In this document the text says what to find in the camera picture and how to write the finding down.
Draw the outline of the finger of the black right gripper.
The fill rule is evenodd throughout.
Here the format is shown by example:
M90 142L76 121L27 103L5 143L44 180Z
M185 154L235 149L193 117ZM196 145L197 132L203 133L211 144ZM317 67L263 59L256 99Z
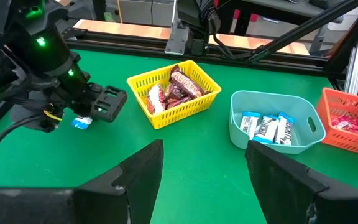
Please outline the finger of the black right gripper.
M127 101L127 93L113 86L93 92L90 116L93 120L112 123Z

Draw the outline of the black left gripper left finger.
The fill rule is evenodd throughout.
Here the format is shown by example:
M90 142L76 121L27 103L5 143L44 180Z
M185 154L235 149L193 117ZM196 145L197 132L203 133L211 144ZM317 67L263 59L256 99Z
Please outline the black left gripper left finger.
M162 179L163 141L154 140L74 191L75 224L149 224Z

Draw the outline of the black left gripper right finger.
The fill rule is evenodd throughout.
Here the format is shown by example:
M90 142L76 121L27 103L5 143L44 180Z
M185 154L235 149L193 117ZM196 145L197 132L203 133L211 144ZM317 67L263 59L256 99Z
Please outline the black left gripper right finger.
M257 141L248 142L246 161L266 222L308 224L316 195L329 187L312 178L304 164Z

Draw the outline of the blue white candy bar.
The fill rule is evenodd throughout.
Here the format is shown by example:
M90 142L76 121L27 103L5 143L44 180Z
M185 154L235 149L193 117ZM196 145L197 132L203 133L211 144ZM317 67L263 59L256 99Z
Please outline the blue white candy bar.
M255 130L258 124L258 120L260 118L260 114L252 111L243 111L242 112L242 121L240 124L240 129L243 131L250 140L255 135Z
M279 112L278 118L280 119L280 121L278 123L277 130L276 130L275 143L291 146L292 130L295 120L291 116L285 114L282 111Z
M272 115L264 116L258 130L253 137L253 140L272 144L279 122L279 117Z
M92 122L93 122L93 120L92 120L92 118L90 118L90 117L77 116L77 117L71 122L71 125L72 125L74 128L78 128L78 129L84 130L84 129L88 129Z

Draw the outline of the red white candy bar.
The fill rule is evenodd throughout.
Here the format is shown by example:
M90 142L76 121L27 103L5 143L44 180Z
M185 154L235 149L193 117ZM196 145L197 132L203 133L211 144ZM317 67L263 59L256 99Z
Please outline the red white candy bar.
M165 95L161 84L155 84L147 94L147 109L150 114L158 114L165 111Z

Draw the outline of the dark red candy bar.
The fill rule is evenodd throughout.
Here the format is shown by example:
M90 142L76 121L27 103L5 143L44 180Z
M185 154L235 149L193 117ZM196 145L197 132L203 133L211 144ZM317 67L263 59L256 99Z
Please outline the dark red candy bar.
M170 71L170 82L191 98L199 98L209 93L190 79L178 65L175 65Z
M189 97L189 96L186 96L180 100L174 100L167 105L166 109L169 110L170 108L176 107L176 106L186 103L187 101L190 101L190 100L191 100L191 97Z
M172 102L176 100L181 100L186 95L182 92L182 90L176 85L170 83L166 90L164 91L164 102Z

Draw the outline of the yellow plastic basket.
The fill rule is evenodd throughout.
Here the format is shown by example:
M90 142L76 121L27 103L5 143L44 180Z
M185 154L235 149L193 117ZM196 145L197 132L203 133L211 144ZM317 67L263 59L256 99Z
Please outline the yellow plastic basket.
M170 108L164 112L150 114L147 108L147 93L158 83L164 88L168 86L170 70L174 67L174 65L161 67L127 79L127 83L132 92L135 94L138 104L154 129L160 129L181 119L199 113L200 111L208 109L214 101L216 95L221 92L221 87L199 65L197 65L196 62L187 60L180 62L177 65L186 75L195 81L195 83L199 84L199 86L207 90L209 93L200 98Z

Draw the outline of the red Skittles candy bag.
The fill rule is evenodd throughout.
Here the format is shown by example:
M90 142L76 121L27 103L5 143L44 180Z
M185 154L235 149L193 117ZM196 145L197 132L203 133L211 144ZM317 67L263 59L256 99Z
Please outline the red Skittles candy bag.
M342 115L331 121L334 128L358 134L358 119Z

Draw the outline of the green table mat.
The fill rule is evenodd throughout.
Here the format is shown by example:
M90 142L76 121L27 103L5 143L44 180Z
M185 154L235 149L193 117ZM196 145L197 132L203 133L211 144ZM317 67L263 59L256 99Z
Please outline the green table mat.
M328 79L202 63L221 87L212 105L154 129L133 92L112 123L74 128L66 110L47 134L18 128L0 145L0 187L75 187L156 139L164 143L162 181L152 216L159 224L260 224L265 221L242 149L229 137L231 95L238 90L295 95L316 105Z

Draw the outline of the light blue plastic bin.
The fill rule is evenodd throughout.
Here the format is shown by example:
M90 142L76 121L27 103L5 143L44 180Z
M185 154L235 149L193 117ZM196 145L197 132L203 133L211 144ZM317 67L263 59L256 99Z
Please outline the light blue plastic bin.
M258 91L236 91L231 96L229 135L233 145L246 149L248 135L241 131L242 113L251 111L262 116L283 112L295 119L291 145L268 144L268 147L284 154L300 154L326 137L325 128L314 106L304 98Z

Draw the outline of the orange plastic basket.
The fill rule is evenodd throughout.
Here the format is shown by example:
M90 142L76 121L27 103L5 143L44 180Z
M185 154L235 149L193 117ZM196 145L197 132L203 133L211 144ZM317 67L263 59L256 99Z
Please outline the orange plastic basket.
M316 110L326 130L323 143L358 153L358 133L333 125L338 118L358 122L358 96L324 88Z

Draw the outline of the black aluminium table frame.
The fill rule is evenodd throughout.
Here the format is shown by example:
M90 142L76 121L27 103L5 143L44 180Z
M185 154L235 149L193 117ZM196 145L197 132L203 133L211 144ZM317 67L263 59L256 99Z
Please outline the black aluminium table frame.
M278 70L280 72L295 72L304 75L317 75L338 78L344 70L350 49L358 40L358 21L352 28L351 33L347 34L340 48L329 59L318 60L301 56L287 56L280 54L278 50L295 39L305 35L307 32L321 26L330 18L337 16L340 12L353 9L358 6L358 0L345 0L334 8L324 11L293 31L287 32L279 39L267 45L261 45L254 50L230 49L218 43L211 53L194 53L191 49L184 56L171 56L165 54L167 40L158 41L152 38L140 38L121 36L121 43L110 43L109 45L91 44L81 40L69 40L69 49L85 48L86 50L97 50L102 52L132 54L146 57L184 59L215 63L218 65L257 68L262 70Z

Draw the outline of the silver aluminium rail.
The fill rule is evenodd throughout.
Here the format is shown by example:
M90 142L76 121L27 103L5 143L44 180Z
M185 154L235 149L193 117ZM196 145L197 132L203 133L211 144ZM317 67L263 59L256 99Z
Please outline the silver aluminium rail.
M352 95L358 94L358 43L352 49L347 66L344 92Z

